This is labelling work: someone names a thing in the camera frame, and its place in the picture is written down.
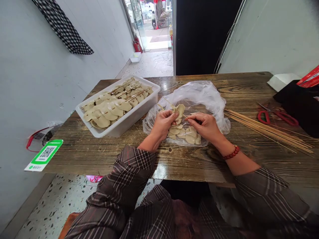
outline plaid sleeve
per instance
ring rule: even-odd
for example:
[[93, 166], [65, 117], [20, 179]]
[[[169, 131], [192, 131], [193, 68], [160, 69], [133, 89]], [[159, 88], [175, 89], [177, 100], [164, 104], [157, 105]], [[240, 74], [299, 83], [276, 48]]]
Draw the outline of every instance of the plaid sleeve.
[[73, 222], [70, 238], [118, 238], [145, 187], [156, 155], [125, 146], [113, 171], [104, 176], [87, 200], [86, 209]]
[[235, 177], [236, 188], [245, 198], [253, 215], [276, 233], [289, 235], [305, 233], [314, 222], [315, 215], [289, 184], [266, 168]]

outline red cable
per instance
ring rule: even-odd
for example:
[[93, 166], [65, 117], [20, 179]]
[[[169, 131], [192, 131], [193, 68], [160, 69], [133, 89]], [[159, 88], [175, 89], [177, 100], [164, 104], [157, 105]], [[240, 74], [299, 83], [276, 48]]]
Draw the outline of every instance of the red cable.
[[[32, 140], [34, 139], [34, 136], [35, 136], [37, 133], [39, 133], [39, 132], [41, 132], [41, 131], [43, 131], [43, 130], [45, 130], [45, 129], [51, 128], [51, 127], [54, 127], [54, 126], [46, 127], [46, 128], [44, 128], [44, 129], [41, 129], [41, 130], [39, 130], [39, 131], [33, 133], [33, 134], [29, 137], [28, 143], [27, 143], [27, 145], [26, 145], [26, 149], [29, 150], [29, 147], [30, 147], [30, 145], [31, 145], [31, 143], [32, 143]], [[39, 152], [40, 152], [40, 151], [33, 151], [33, 150], [29, 150], [29, 151], [30, 151], [30, 152], [34, 152], [34, 153], [39, 153]]]

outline white plastic container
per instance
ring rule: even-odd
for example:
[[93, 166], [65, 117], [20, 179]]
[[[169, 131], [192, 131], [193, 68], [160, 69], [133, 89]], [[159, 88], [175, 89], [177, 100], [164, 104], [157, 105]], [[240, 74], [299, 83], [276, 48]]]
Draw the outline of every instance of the white plastic container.
[[130, 57], [131, 62], [139, 62], [141, 58], [142, 54], [140, 52], [133, 52], [133, 54]]
[[[124, 116], [122, 116], [118, 121], [116, 121], [114, 124], [112, 124], [107, 129], [97, 129], [92, 127], [90, 122], [86, 122], [83, 118], [84, 116], [84, 110], [82, 108], [83, 105], [86, 105], [89, 101], [97, 99], [102, 92], [105, 91], [113, 91], [115, 86], [121, 85], [126, 81], [127, 79], [130, 79], [134, 77], [136, 80], [141, 82], [145, 86], [153, 87], [153, 93], [147, 96], [142, 102], [140, 102], [137, 106], [132, 108], [130, 111], [128, 111]], [[129, 75], [121, 80], [115, 82], [114, 84], [106, 87], [104, 90], [101, 90], [100, 92], [96, 93], [95, 95], [91, 96], [90, 98], [86, 99], [82, 103], [78, 104], [75, 108], [76, 112], [81, 117], [82, 121], [85, 123], [87, 128], [91, 131], [94, 137], [101, 138], [103, 136], [110, 136], [119, 138], [122, 134], [124, 134], [130, 127], [132, 127], [140, 118], [143, 117], [157, 102], [158, 102], [158, 93], [160, 91], [160, 86], [156, 85], [148, 80], [145, 80], [144, 78], [141, 78], [139, 76], [135, 75]]]

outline qr code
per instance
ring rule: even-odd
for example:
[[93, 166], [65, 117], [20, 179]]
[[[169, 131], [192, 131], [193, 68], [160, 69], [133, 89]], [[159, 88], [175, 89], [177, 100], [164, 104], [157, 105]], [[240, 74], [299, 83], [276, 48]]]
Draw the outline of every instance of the qr code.
[[52, 152], [56, 149], [56, 146], [48, 146], [46, 149], [42, 152], [42, 154], [36, 159], [36, 161], [46, 161]]

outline scissors handle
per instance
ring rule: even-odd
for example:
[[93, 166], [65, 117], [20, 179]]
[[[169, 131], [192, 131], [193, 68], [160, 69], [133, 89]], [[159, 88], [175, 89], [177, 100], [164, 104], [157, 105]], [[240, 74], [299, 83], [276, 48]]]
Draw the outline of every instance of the scissors handle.
[[291, 126], [298, 126], [299, 125], [299, 122], [294, 117], [292, 117], [284, 112], [272, 111], [272, 113], [277, 115], [279, 118], [281, 118], [283, 121], [285, 121], [288, 125], [291, 125]]
[[[263, 120], [262, 120], [262, 114], [265, 114], [266, 121], [263, 121]], [[269, 113], [268, 113], [268, 111], [259, 111], [259, 112], [258, 112], [258, 115], [257, 115], [257, 118], [258, 118], [259, 122], [261, 122], [261, 123], [263, 123], [263, 124], [270, 124], [270, 119], [269, 119]]]

